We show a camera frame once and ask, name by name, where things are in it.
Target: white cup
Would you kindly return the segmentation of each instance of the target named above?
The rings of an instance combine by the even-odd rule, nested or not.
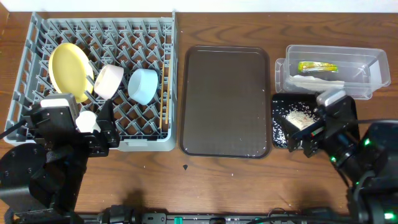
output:
[[[122,67],[105,65],[95,80],[94,91],[104,100],[112,98],[122,81],[123,72]]]
[[[97,115],[91,111],[80,112],[76,118],[76,126],[81,133],[92,133],[94,130],[101,132],[101,128],[97,124]]]
[[[153,99],[158,84],[157,73],[151,69],[137,69],[129,80],[129,96],[142,105]]]

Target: dark gray tray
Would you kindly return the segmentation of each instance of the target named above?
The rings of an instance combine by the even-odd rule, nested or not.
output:
[[[250,47],[186,54],[180,148],[191,156],[263,158],[271,150],[269,58]]]

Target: wooden table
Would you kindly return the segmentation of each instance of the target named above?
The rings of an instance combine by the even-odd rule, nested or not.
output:
[[[4,128],[31,13],[0,16],[0,111]],[[44,17],[159,17],[170,13],[41,13]],[[387,52],[392,83],[368,101],[357,101],[359,119],[398,117],[398,14],[178,13],[178,98],[185,52],[194,45],[263,48],[285,57],[290,44],[369,47]],[[274,76],[271,86],[275,92]],[[361,126],[364,134],[366,126]],[[0,143],[0,156],[11,146]],[[324,153],[307,159],[302,152],[274,149],[266,159],[190,157],[170,152],[111,151],[91,158],[81,185],[78,212],[100,212],[114,204],[137,209],[165,208],[179,213],[267,213],[275,207],[296,210],[330,206],[347,213],[346,187]],[[7,206],[0,204],[3,214]]]

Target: green light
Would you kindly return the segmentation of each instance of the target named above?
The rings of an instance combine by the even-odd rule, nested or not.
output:
[[[384,214],[385,219],[393,220],[396,218],[396,216],[393,213],[385,213]]]
[[[365,142],[364,142],[364,145],[367,146],[370,143],[371,143],[371,141],[369,139],[366,139]]]

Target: clear plastic container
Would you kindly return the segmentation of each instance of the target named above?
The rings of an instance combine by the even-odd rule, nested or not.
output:
[[[338,66],[338,72],[299,73],[298,64],[303,61],[333,63]],[[302,80],[295,75],[313,76],[325,81]],[[387,55],[381,49],[290,45],[286,48],[286,59],[280,58],[275,63],[277,93],[315,93],[344,88],[354,99],[368,100],[374,91],[390,83]]]

